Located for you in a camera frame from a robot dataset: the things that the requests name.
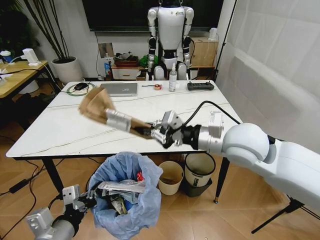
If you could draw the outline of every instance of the black remote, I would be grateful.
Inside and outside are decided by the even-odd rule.
[[[189,91],[192,90],[213,90],[215,88],[209,81],[206,83],[192,83],[189,82],[187,85]]]

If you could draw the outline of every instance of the black television screen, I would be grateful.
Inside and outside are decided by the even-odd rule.
[[[82,0],[90,31],[148,32],[148,10],[158,0]],[[184,0],[192,7],[192,32],[208,32],[218,26],[223,0]]]

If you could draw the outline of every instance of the small bottle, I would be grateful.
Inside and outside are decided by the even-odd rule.
[[[169,74],[169,91],[175,92],[177,85],[177,72],[176,72],[176,64],[173,63],[172,70]]]
[[[105,70],[105,77],[106,78],[110,78],[110,76],[111,76],[111,70],[110,70],[109,61],[110,61],[109,54],[106,53],[105,54],[105,58],[104,58],[104,70]]]

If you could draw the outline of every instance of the silver laptop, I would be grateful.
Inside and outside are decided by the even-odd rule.
[[[137,96],[138,90],[136,82],[103,83],[100,87],[106,89],[111,97]]]

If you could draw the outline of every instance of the humanoid robot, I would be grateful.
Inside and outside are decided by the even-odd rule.
[[[168,73],[176,66],[178,80],[190,80],[191,38],[188,36],[194,19],[194,10],[182,6],[183,0],[159,0],[159,7],[148,12],[150,31],[148,71],[146,80],[165,80]],[[159,64],[155,66],[155,54],[158,40]],[[183,62],[178,62],[177,49],[181,44]]]

